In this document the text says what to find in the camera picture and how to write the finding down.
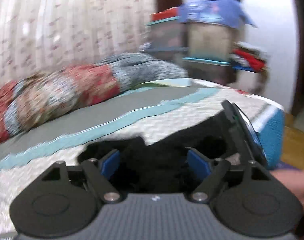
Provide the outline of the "person's hand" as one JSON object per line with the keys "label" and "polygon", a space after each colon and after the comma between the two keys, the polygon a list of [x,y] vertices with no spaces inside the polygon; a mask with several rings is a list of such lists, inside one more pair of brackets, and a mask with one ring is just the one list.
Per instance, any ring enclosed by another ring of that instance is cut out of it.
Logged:
{"label": "person's hand", "polygon": [[300,200],[304,211],[304,170],[275,170],[270,173]]}

